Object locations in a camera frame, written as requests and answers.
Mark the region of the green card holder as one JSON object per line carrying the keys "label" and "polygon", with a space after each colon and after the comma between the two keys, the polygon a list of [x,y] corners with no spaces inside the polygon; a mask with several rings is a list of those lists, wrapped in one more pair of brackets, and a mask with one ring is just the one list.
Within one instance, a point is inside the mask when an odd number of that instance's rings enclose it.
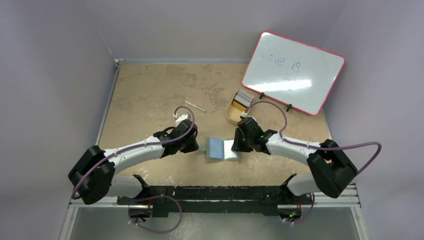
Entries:
{"label": "green card holder", "polygon": [[207,159],[217,161],[238,160],[241,154],[232,150],[234,139],[220,139],[208,137],[206,144],[199,146],[199,151],[205,152]]}

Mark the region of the gold credit card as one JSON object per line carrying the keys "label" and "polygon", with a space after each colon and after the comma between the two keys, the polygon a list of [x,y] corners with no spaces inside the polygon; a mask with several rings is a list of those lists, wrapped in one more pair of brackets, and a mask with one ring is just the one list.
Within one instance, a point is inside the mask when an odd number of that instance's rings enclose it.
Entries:
{"label": "gold credit card", "polygon": [[250,106],[249,102],[247,104],[244,104],[244,103],[240,103],[237,100],[233,100],[229,106],[229,110],[230,110],[230,113],[233,115],[235,114],[240,115],[241,112],[244,112],[249,106]]}

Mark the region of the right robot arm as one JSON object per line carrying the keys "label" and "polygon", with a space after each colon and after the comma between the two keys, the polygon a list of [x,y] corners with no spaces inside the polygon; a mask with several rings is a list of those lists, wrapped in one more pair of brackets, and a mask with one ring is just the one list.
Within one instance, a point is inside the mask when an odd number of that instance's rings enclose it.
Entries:
{"label": "right robot arm", "polygon": [[301,195],[316,192],[336,199],[358,175],[358,169],[342,150],[331,150],[337,147],[330,139],[309,143],[280,136],[275,130],[264,131],[253,117],[245,117],[237,123],[231,149],[282,156],[308,166],[309,173],[294,173],[281,185],[282,200],[292,204]]}

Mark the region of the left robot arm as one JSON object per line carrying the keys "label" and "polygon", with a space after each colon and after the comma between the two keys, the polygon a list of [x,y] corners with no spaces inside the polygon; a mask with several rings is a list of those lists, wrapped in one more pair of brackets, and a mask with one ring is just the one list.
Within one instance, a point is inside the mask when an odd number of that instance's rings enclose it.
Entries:
{"label": "left robot arm", "polygon": [[107,195],[116,174],[140,163],[162,159],[199,149],[196,141],[198,127],[185,119],[175,127],[155,132],[140,142],[127,146],[101,149],[89,147],[70,170],[68,179],[74,189],[71,198],[91,205]]}

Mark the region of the stack of cards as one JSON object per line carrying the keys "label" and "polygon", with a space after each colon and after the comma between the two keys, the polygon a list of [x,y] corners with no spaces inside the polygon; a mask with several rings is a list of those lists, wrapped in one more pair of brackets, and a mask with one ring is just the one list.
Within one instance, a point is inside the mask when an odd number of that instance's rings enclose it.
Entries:
{"label": "stack of cards", "polygon": [[250,92],[242,89],[240,89],[234,97],[234,101],[238,102],[242,106],[245,106],[246,108],[253,103],[254,99],[255,97]]}

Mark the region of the beige oval tray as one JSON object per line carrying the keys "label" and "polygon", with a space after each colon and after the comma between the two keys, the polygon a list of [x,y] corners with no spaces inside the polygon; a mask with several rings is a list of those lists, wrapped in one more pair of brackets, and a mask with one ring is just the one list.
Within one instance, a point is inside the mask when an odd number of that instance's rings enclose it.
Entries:
{"label": "beige oval tray", "polygon": [[254,103],[254,100],[255,96],[251,92],[239,89],[225,110],[226,120],[236,125],[241,120],[242,113]]}

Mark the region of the green tipped marker pen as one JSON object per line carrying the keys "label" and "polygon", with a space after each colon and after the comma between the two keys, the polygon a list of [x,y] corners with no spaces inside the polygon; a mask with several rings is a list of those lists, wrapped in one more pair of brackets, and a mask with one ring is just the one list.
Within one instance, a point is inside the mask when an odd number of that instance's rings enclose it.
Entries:
{"label": "green tipped marker pen", "polygon": [[203,109],[203,108],[201,108],[201,107],[199,107],[199,106],[197,106],[197,105],[195,105],[195,104],[193,104],[193,103],[191,103],[191,102],[189,102],[189,101],[187,101],[187,100],[185,100],[184,102],[185,102],[186,104],[188,104],[189,106],[191,106],[191,107],[195,108],[195,109],[198,109],[198,110],[200,110],[200,111],[202,111],[202,112],[204,112],[204,113],[207,113],[207,111],[206,111],[205,109]]}

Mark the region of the pink framed whiteboard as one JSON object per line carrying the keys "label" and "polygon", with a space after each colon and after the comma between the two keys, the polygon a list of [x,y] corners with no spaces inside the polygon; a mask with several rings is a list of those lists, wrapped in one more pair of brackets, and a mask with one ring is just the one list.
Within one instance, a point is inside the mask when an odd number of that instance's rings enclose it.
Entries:
{"label": "pink framed whiteboard", "polygon": [[315,116],[345,66],[345,58],[271,32],[263,32],[242,85]]}

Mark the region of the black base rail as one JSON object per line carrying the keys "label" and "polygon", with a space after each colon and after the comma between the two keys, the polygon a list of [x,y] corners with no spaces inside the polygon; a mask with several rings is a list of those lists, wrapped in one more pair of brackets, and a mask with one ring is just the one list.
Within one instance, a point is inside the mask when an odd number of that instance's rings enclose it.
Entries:
{"label": "black base rail", "polygon": [[142,190],[135,197],[119,196],[118,205],[144,206],[145,213],[165,218],[170,213],[261,214],[299,218],[302,207],[312,204],[310,193],[290,196],[282,185],[173,186],[147,185],[139,175]]}

